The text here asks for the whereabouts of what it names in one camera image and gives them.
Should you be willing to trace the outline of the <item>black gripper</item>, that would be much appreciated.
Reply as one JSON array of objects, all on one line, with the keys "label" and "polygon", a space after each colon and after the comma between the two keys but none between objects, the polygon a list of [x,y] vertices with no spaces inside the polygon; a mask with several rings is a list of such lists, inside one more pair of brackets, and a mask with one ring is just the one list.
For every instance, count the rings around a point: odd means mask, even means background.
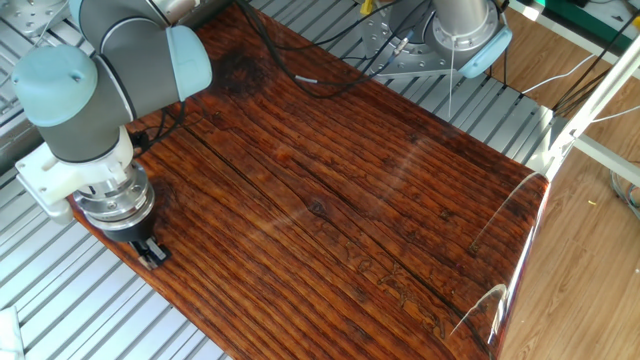
[{"label": "black gripper", "polygon": [[171,252],[164,245],[158,244],[156,239],[152,237],[155,221],[156,216],[150,214],[132,227],[123,230],[104,230],[103,233],[114,242],[130,242],[129,245],[137,254],[137,259],[141,264],[149,264],[151,268],[158,268],[171,257]]}]

